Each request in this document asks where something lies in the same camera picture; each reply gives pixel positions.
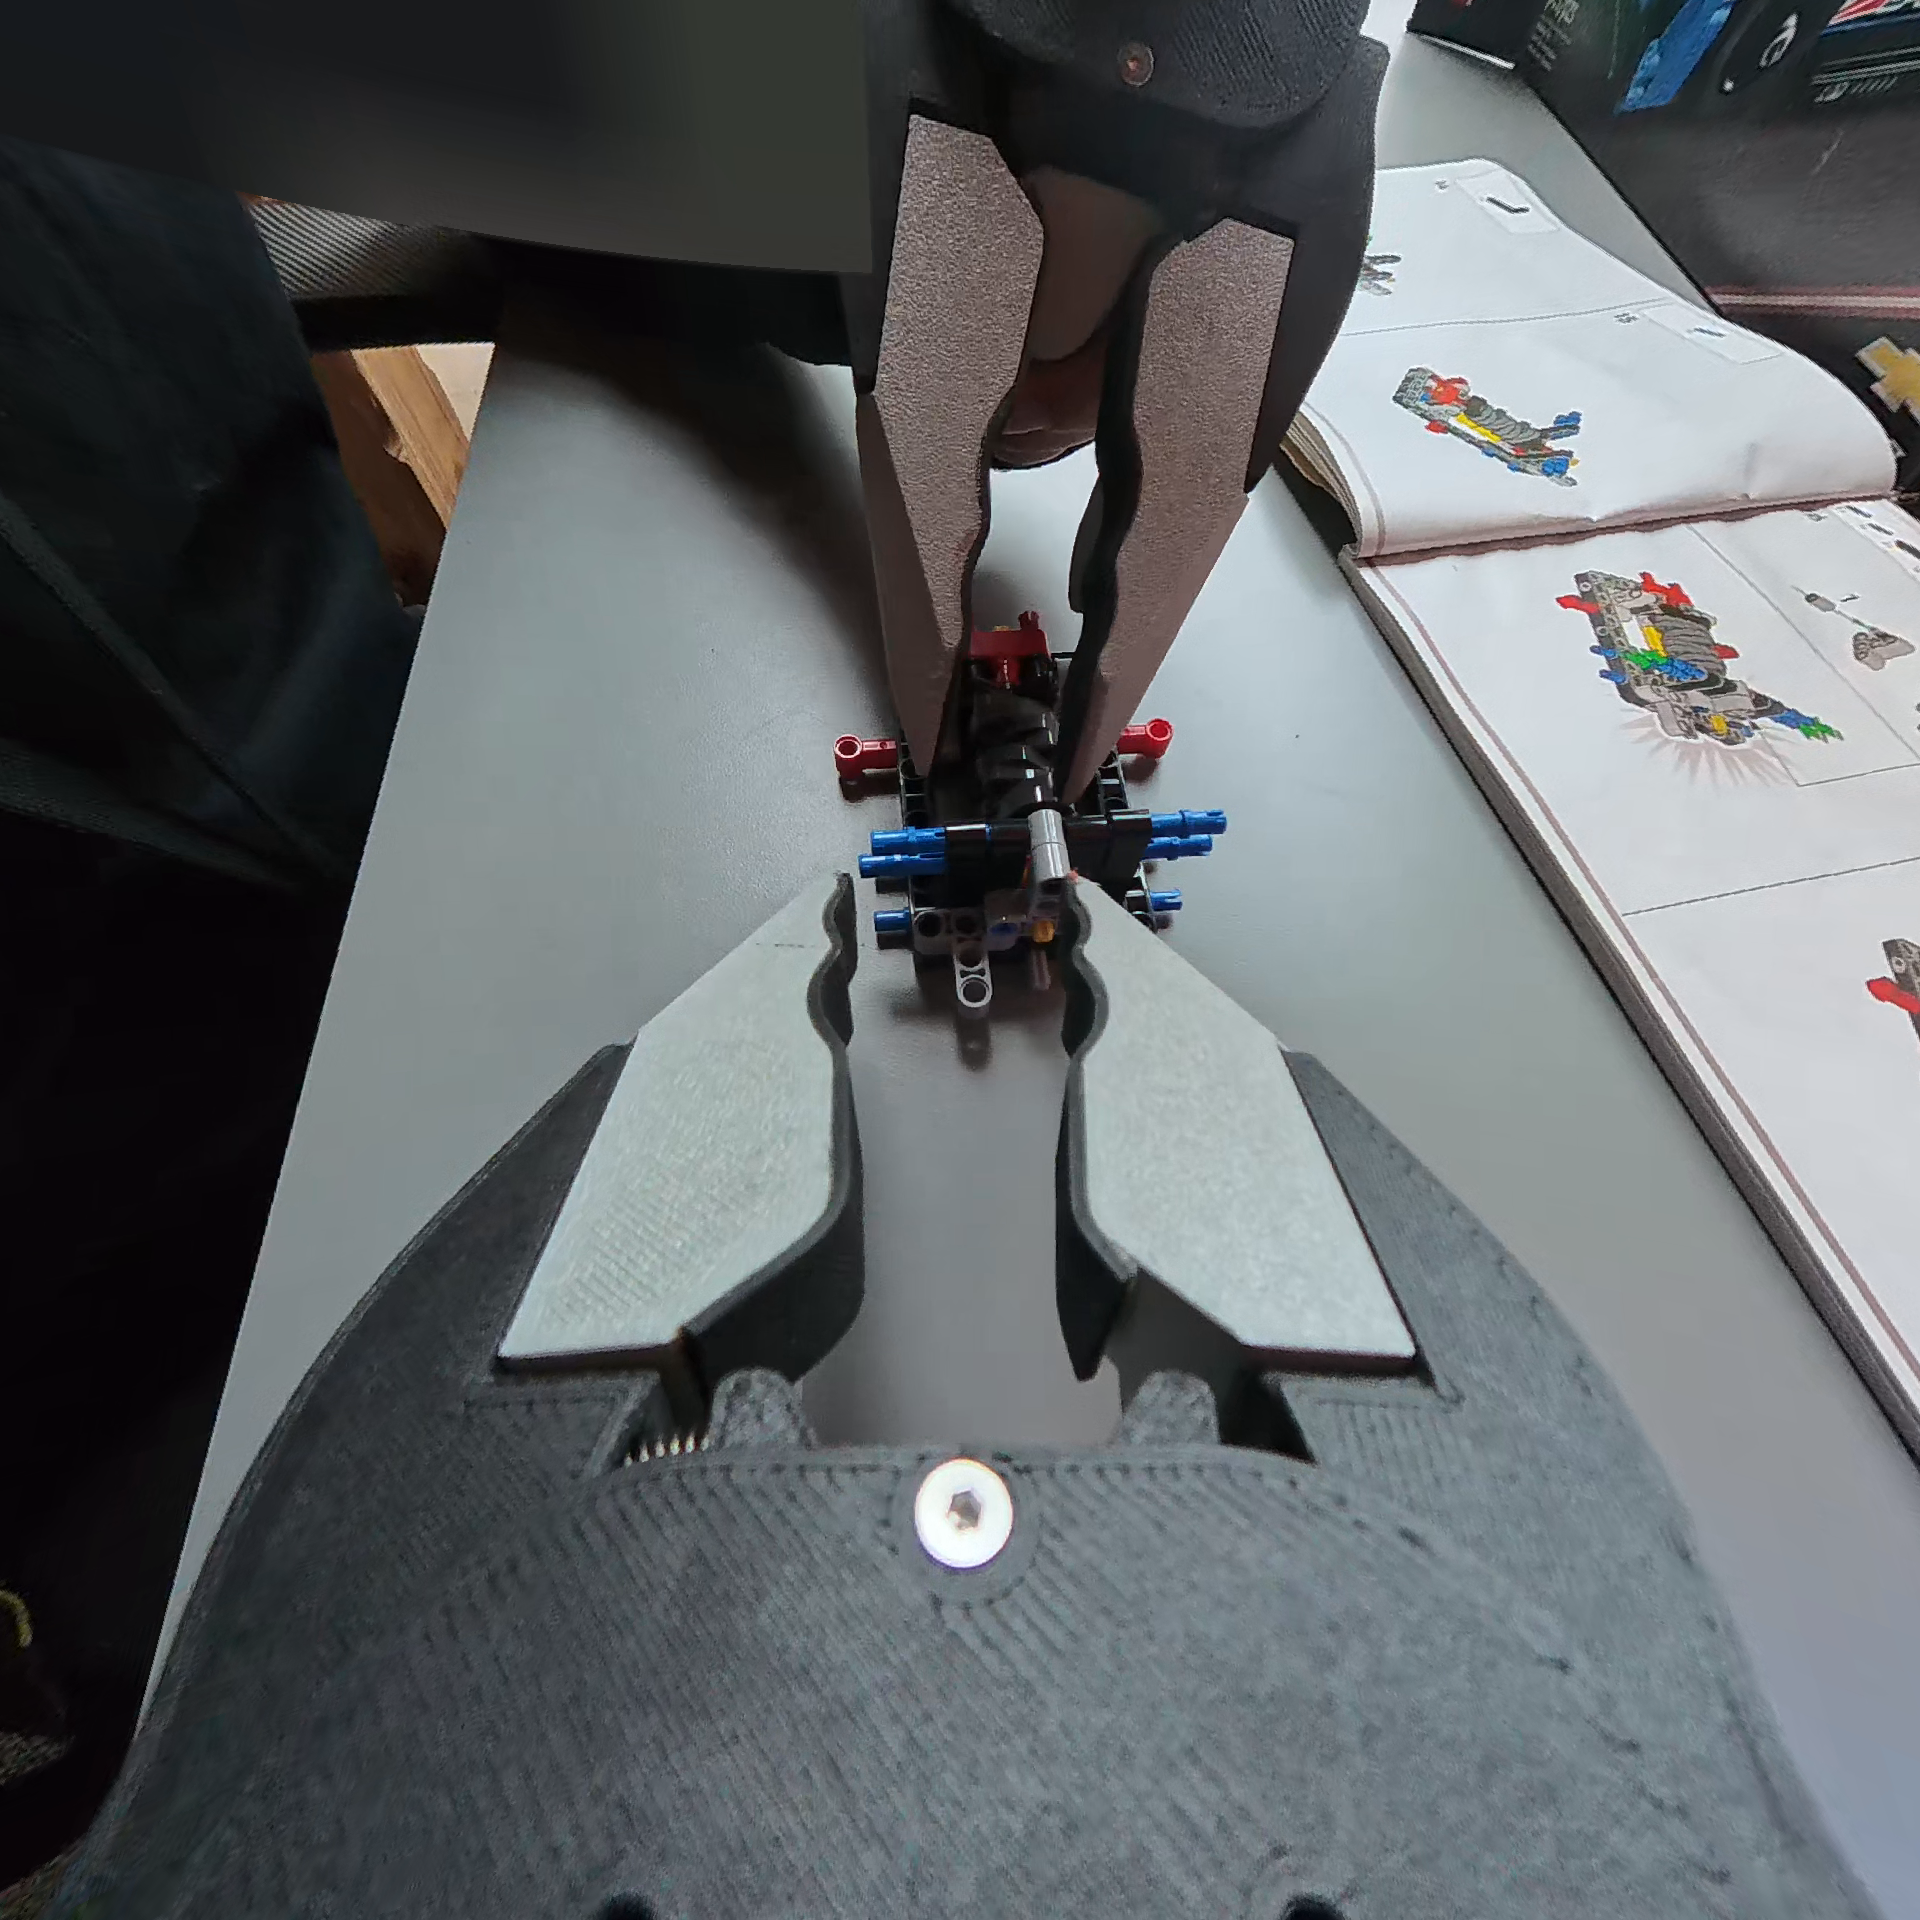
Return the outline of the dark lego set box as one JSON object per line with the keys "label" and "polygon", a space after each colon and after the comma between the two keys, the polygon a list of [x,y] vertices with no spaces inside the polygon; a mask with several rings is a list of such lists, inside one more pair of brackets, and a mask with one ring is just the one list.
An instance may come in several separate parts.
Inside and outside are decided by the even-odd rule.
{"label": "dark lego set box", "polygon": [[1421,3],[1509,64],[1729,318],[1836,372],[1918,501],[1918,5]]}

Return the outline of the wooden board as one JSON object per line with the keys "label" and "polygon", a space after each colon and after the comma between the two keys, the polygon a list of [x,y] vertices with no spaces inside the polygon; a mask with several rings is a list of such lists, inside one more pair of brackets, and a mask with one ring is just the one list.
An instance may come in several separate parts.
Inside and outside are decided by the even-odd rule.
{"label": "wooden board", "polygon": [[437,578],[492,355],[492,342],[434,342],[310,359],[352,491],[412,608]]}

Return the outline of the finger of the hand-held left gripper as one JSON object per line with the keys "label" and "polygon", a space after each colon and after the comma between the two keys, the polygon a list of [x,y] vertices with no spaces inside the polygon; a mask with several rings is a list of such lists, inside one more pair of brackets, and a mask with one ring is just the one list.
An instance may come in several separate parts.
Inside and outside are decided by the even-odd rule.
{"label": "finger of the hand-held left gripper", "polygon": [[1077,797],[1177,638],[1248,488],[1292,242],[1235,220],[1153,255],[1112,336],[1068,675]]}
{"label": "finger of the hand-held left gripper", "polygon": [[990,453],[1025,359],[1045,231],[988,134],[910,117],[878,371],[854,400],[888,679],[934,760],[971,638]]}

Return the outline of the black lego technic model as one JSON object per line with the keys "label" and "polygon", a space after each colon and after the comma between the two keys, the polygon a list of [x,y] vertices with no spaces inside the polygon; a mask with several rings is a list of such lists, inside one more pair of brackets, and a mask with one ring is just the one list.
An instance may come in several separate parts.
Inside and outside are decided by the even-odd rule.
{"label": "black lego technic model", "polygon": [[1157,810],[1130,788],[1174,739],[1162,716],[1122,727],[1090,781],[1065,790],[1070,667],[1073,653],[1053,648],[1026,611],[971,630],[930,760],[915,760],[904,735],[845,733],[832,746],[851,799],[897,802],[897,822],[874,829],[854,863],[874,888],[874,942],[908,954],[925,997],[950,1007],[968,1066],[990,1058],[998,984],[1049,991],[1075,882],[1169,932],[1185,895],[1162,872],[1209,855],[1228,829],[1222,810]]}

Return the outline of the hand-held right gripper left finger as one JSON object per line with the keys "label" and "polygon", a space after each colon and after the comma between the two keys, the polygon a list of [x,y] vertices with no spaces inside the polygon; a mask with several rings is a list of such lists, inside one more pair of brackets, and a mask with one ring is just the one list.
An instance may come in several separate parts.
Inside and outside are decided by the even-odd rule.
{"label": "hand-held right gripper left finger", "polygon": [[828,1356],[862,1301],[854,962],[852,882],[828,872],[637,1034],[500,1363],[721,1381]]}

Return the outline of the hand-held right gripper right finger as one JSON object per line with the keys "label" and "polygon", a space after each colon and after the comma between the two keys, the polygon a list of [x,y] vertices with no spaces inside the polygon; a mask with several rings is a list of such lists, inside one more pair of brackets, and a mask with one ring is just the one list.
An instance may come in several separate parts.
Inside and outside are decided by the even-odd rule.
{"label": "hand-held right gripper right finger", "polygon": [[1057,1295],[1075,1373],[1412,1367],[1274,1034],[1083,880],[1062,962]]}

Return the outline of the grey woven fabric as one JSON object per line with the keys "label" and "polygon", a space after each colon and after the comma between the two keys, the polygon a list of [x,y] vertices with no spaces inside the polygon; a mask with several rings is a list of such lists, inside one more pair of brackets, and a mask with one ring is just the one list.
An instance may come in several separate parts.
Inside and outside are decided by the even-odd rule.
{"label": "grey woven fabric", "polygon": [[494,341],[498,279],[477,235],[245,202],[310,351]]}

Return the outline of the dark cloth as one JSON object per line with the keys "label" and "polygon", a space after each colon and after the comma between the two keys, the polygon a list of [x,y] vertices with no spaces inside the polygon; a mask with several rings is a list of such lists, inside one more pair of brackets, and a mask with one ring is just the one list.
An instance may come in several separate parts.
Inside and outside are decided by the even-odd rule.
{"label": "dark cloth", "polygon": [[349,888],[416,638],[237,196],[5,136],[5,810]]}

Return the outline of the lego instruction booklet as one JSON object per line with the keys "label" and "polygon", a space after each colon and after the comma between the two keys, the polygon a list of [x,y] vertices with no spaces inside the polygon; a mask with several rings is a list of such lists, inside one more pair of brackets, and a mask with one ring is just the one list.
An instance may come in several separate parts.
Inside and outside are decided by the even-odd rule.
{"label": "lego instruction booklet", "polygon": [[1888,1419],[1918,1419],[1915,518],[1805,357],[1492,159],[1381,171],[1286,437]]}

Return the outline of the person's left hand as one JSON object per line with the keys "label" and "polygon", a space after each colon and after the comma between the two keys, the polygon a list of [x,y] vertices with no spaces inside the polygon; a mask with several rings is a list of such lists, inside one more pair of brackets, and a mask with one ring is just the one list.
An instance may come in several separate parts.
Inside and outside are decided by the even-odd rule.
{"label": "person's left hand", "polygon": [[1035,357],[1022,368],[993,440],[993,469],[1041,469],[1092,443],[1112,336],[1113,324],[1106,319],[1075,351]]}

